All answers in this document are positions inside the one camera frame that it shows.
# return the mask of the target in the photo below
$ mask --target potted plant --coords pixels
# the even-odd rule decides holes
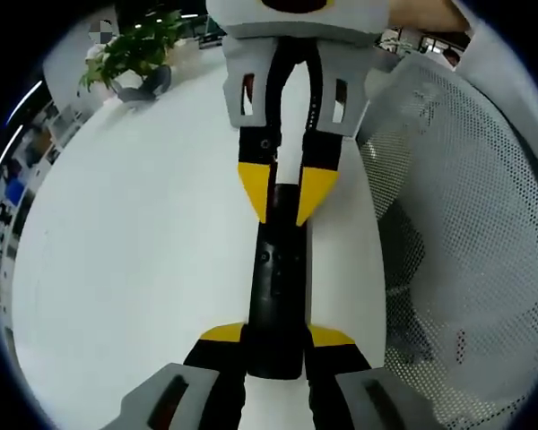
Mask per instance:
[[[179,39],[183,25],[179,11],[151,14],[112,39],[94,58],[87,59],[88,69],[80,84],[90,90],[93,83],[102,82],[115,90],[115,79],[129,70],[145,81],[156,68],[166,64],[168,51]]]

